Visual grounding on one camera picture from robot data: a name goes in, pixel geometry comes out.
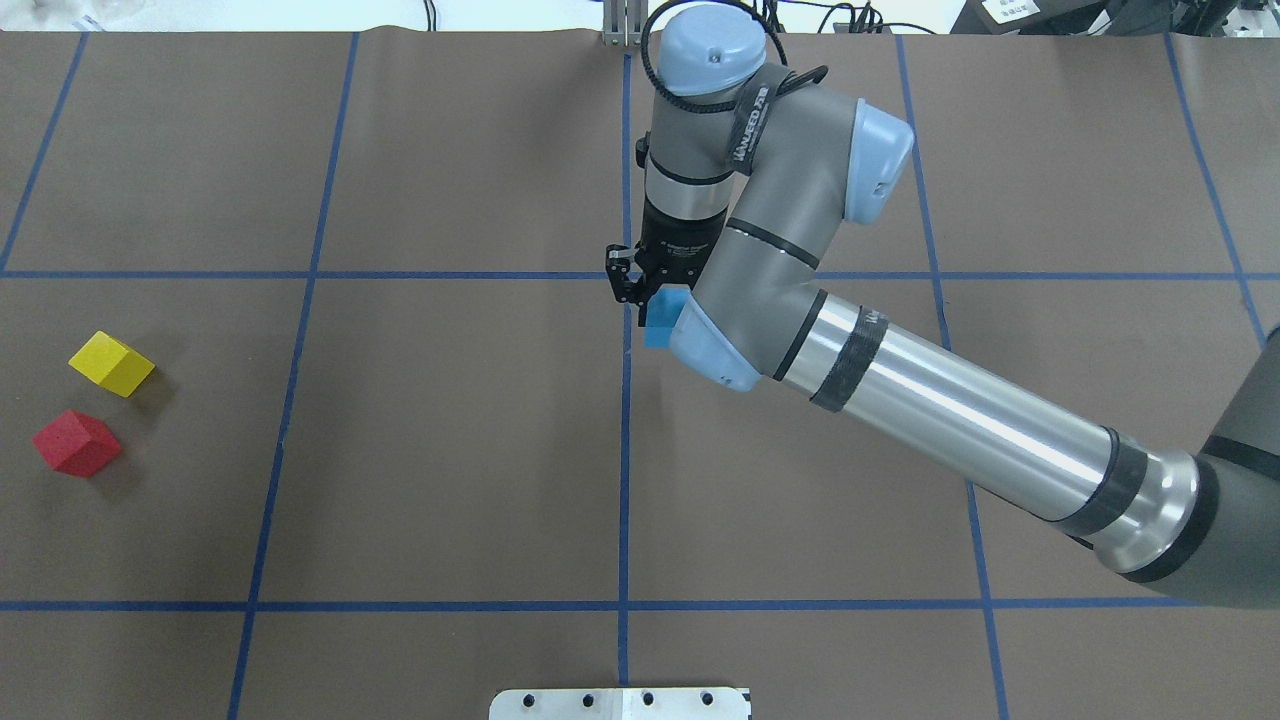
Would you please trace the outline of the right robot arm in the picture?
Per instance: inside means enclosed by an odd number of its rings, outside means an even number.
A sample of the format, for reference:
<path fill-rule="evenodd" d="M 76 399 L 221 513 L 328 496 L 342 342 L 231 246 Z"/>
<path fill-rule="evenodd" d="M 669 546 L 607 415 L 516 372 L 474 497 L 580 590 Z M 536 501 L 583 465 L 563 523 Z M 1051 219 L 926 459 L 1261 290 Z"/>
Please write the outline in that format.
<path fill-rule="evenodd" d="M 639 241 L 605 252 L 614 297 L 668 320 L 686 366 L 739 392 L 771 378 L 960 473 L 1091 550 L 1110 571 L 1201 605 L 1276 609 L 1277 334 L 1196 454 L 1088 421 L 815 282 L 845 222 L 870 224 L 913 128 L 799 73 L 751 6 L 669 1 L 652 54 Z"/>

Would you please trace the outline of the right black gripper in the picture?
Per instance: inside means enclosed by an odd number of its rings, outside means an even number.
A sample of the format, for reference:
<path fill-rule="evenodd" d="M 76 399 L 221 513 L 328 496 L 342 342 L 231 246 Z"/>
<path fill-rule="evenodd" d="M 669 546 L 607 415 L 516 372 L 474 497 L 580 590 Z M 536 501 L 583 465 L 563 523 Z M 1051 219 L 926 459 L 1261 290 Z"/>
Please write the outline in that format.
<path fill-rule="evenodd" d="M 696 284 L 724 228 L 727 208 L 703 219 L 684 219 L 662 211 L 650 199 L 643 206 L 636 264 L 637 325 L 646 327 L 649 302 L 663 284 Z"/>

